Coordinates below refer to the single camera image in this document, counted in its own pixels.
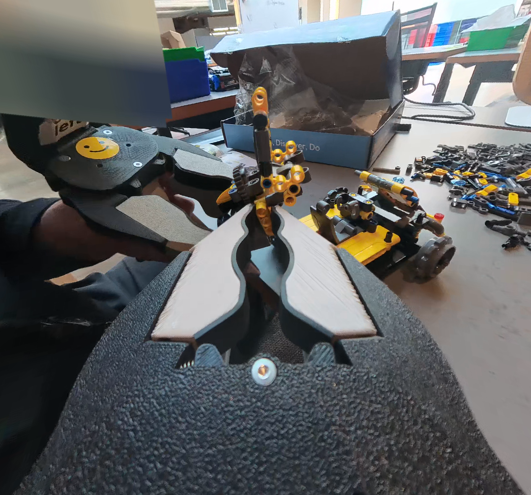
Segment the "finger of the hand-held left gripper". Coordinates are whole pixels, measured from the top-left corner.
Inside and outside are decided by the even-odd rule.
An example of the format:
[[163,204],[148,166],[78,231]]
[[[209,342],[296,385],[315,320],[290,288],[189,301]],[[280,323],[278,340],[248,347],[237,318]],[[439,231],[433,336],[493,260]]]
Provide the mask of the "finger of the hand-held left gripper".
[[117,210],[162,238],[168,251],[189,251],[211,233],[194,215],[154,194],[129,197]]
[[182,186],[221,194],[232,185],[232,167],[202,150],[192,153],[179,149],[173,163],[174,180]]

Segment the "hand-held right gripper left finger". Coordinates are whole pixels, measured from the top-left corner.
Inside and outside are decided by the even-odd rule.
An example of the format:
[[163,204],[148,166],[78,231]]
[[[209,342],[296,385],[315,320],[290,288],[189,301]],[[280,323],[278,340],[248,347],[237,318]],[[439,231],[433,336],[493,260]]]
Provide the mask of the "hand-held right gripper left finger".
[[151,339],[236,344],[249,330],[243,270],[250,260],[245,206],[193,247],[162,309]]

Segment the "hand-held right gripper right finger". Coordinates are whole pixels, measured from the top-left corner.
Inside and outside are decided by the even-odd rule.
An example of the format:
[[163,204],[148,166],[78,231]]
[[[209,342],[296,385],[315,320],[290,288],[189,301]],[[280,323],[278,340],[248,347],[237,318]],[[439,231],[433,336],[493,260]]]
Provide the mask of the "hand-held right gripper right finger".
[[283,208],[275,208],[280,325],[292,342],[338,342],[377,335],[337,249]]

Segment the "yellow grey toy excavator arm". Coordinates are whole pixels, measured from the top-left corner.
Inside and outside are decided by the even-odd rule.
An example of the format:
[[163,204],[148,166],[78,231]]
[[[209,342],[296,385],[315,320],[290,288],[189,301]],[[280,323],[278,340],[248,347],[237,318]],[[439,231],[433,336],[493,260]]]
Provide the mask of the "yellow grey toy excavator arm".
[[309,169],[303,167],[303,151],[293,140],[284,148],[272,145],[268,94],[257,87],[251,99],[253,110],[253,147],[255,167],[242,164],[234,167],[230,186],[216,199],[225,220],[250,205],[265,238],[274,237],[271,218],[273,207],[291,207],[302,194],[302,184],[311,180]]

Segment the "yellow black toy vehicle chassis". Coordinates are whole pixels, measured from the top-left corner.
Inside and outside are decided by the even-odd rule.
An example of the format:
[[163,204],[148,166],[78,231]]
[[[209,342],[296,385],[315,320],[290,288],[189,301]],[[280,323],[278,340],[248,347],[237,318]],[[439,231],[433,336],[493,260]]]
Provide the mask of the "yellow black toy vehicle chassis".
[[355,170],[357,192],[329,190],[300,221],[384,279],[408,264],[414,281],[441,274],[455,256],[442,215],[429,214],[403,182]]

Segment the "person's left forearm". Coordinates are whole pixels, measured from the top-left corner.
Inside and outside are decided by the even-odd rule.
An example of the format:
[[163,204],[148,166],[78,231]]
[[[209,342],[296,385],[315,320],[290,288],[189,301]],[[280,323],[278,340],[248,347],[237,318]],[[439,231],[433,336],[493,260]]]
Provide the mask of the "person's left forearm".
[[18,283],[67,273],[68,261],[35,239],[43,214],[57,202],[58,199],[46,198],[27,202],[1,200],[1,299],[6,299]]

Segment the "grey desk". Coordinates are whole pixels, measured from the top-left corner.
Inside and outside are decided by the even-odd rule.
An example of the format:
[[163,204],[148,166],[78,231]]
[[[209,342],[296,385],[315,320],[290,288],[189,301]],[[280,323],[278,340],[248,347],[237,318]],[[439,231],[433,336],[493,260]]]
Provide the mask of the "grey desk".
[[[414,120],[397,133],[375,162],[401,167],[430,156],[438,145],[479,142],[509,146],[530,143],[530,131]],[[352,169],[307,163],[312,180],[290,208],[297,217],[324,194],[357,189]],[[523,492],[530,494],[530,251],[502,249],[504,236],[485,226],[488,216],[454,210],[448,186],[411,183],[421,206],[444,214],[443,225],[456,246],[450,265],[424,284],[408,282],[404,270],[384,282],[421,320],[457,376],[477,424]]]

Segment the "person's left hand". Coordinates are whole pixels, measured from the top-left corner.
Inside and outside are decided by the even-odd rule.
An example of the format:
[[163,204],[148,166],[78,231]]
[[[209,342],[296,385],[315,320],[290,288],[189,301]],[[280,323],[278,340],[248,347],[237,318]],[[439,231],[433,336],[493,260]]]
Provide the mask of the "person's left hand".
[[62,257],[96,264],[122,254],[139,261],[168,263],[170,257],[147,241],[121,233],[94,230],[72,207],[58,200],[32,230],[35,245]]

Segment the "toy instruction booklet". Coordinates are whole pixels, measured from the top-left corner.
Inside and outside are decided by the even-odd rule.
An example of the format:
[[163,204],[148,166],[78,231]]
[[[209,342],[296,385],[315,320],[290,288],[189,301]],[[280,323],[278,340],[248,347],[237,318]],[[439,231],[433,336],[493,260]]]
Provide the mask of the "toy instruction booklet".
[[194,144],[195,147],[219,158],[225,164],[236,167],[242,164],[245,167],[255,167],[256,161],[244,153],[232,150],[225,145],[218,144]]

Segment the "brown edged side table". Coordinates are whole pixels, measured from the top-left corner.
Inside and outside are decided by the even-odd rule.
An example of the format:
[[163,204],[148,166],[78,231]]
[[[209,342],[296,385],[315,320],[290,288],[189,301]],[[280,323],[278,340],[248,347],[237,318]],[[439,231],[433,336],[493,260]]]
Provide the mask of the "brown edged side table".
[[237,89],[171,104],[169,127],[216,129],[234,116]]

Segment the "black blue tool case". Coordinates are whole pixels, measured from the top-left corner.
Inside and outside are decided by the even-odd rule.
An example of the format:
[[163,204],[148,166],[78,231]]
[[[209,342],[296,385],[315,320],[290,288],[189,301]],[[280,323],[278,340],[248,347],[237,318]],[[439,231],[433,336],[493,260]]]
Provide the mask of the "black blue tool case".
[[211,92],[226,92],[240,87],[238,81],[226,67],[209,66],[208,74]]

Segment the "green blue storage bin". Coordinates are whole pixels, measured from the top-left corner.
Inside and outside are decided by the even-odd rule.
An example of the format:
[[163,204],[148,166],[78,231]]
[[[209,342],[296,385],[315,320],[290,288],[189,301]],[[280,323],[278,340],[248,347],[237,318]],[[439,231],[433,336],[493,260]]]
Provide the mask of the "green blue storage bin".
[[210,94],[208,65],[203,47],[164,48],[163,59],[171,103]]

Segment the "crumpled clear plastic bags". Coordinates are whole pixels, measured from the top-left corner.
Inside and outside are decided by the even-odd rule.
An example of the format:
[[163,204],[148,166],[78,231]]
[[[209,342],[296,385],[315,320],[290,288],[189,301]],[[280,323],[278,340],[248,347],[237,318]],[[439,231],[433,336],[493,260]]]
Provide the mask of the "crumpled clear plastic bags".
[[269,126],[276,129],[370,136],[388,119],[389,99],[354,99],[304,72],[291,46],[251,49],[238,70],[236,125],[251,125],[252,96],[267,92]]

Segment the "dark blue cardboard box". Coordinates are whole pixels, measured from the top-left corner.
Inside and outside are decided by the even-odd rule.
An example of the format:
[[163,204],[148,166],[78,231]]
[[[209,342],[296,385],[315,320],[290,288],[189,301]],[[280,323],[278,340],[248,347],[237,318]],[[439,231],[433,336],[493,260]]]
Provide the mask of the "dark blue cardboard box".
[[[404,108],[400,11],[358,15],[250,34],[226,36],[211,57],[238,81],[245,52],[291,46],[303,72],[354,99],[389,99],[387,120],[370,136],[271,128],[274,149],[296,142],[308,161],[366,169],[395,134]],[[253,152],[253,127],[236,125],[235,116],[222,122],[229,148]]]

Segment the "whiteboard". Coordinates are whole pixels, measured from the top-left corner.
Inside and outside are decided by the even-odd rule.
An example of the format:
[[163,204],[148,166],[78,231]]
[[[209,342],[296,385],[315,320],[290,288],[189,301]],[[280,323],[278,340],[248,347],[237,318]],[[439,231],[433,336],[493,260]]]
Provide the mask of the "whiteboard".
[[237,0],[241,34],[300,25],[299,0]]

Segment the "person's black jacket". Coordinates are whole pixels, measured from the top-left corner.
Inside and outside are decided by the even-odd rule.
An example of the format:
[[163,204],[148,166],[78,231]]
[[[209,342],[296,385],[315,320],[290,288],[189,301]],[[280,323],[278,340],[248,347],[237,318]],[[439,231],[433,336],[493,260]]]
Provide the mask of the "person's black jacket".
[[1,494],[47,445],[74,382],[118,312],[44,282],[1,295]]

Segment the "pile of small toy parts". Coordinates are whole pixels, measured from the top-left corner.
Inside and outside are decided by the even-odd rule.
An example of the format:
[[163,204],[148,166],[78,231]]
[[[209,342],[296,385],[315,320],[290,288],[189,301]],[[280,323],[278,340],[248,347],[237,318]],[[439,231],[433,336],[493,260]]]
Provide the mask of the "pile of small toy parts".
[[437,145],[432,155],[416,157],[406,174],[448,184],[454,210],[493,215],[485,226],[507,238],[504,250],[530,250],[530,143]]

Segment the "black sled base chair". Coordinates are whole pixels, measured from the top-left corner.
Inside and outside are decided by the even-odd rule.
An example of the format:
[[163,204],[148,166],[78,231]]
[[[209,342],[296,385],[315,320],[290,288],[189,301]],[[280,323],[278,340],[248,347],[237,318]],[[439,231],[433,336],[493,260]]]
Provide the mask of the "black sled base chair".
[[438,95],[439,84],[433,82],[427,85],[434,86],[433,99],[431,102],[412,100],[410,95],[413,94],[420,85],[425,84],[425,75],[428,66],[433,59],[424,60],[402,60],[402,94],[403,100],[411,105],[423,108],[430,108],[434,113],[417,113],[410,116],[412,120],[449,120],[449,121],[471,121],[476,118],[476,112],[473,107],[463,102],[452,101],[435,101]]

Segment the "wooden edged table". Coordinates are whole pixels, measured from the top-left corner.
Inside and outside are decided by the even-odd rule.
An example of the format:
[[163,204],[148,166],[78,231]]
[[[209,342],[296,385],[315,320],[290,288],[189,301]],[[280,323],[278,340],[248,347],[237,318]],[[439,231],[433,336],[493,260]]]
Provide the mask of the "wooden edged table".
[[444,69],[435,88],[433,101],[441,103],[446,97],[455,64],[474,67],[463,102],[473,105],[483,83],[508,83],[514,77],[514,66],[519,61],[524,45],[516,47],[467,51],[467,46],[443,45],[411,48],[402,52],[402,86],[404,95],[413,93],[430,63],[442,62]]

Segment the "blue crate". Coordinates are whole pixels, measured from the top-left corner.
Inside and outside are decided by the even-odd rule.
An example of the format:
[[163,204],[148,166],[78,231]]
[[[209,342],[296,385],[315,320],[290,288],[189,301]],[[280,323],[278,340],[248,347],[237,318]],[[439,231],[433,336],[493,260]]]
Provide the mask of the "blue crate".
[[426,44],[431,47],[455,45],[460,40],[460,28],[461,20],[434,24],[430,27]]

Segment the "white computer monitor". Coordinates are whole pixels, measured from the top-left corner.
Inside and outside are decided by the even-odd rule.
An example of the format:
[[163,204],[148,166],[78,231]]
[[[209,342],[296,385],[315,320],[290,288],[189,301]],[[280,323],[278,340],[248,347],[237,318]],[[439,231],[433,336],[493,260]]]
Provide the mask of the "white computer monitor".
[[530,130],[530,30],[525,37],[512,82],[515,97],[524,105],[508,109],[505,124]]

